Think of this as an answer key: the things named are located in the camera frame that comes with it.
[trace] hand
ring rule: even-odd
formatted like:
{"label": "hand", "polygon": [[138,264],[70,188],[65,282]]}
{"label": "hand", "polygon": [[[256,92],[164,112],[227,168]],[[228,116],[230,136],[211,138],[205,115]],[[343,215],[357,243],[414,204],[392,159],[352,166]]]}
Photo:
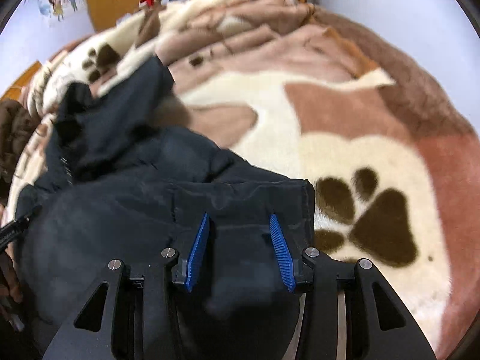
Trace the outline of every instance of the hand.
{"label": "hand", "polygon": [[0,253],[0,297],[3,296],[10,296],[16,303],[23,300],[14,264],[6,252]]}

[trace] brown jacket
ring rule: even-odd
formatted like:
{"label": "brown jacket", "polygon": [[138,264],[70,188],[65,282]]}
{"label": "brown jacket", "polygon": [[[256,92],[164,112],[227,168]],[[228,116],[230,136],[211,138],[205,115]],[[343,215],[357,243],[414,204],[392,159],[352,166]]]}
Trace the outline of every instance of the brown jacket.
{"label": "brown jacket", "polygon": [[23,148],[37,127],[15,100],[0,102],[0,203],[6,204],[11,180]]}

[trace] paw print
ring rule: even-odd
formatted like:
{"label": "paw print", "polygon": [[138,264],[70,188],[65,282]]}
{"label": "paw print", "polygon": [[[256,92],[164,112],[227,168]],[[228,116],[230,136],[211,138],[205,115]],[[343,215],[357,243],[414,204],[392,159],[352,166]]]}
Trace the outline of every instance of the paw print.
{"label": "paw print", "polygon": [[88,50],[87,57],[82,62],[82,69],[87,72],[88,82],[92,84],[120,60],[120,55],[105,43],[98,51],[93,47]]}
{"label": "paw print", "polygon": [[[419,253],[410,231],[407,198],[395,188],[378,191],[378,184],[377,173],[368,167],[358,169],[351,183],[331,177],[315,183],[321,217],[316,222],[324,225],[315,229],[318,249],[333,254],[351,243],[390,267],[416,261]],[[342,260],[357,261],[353,257]]]}

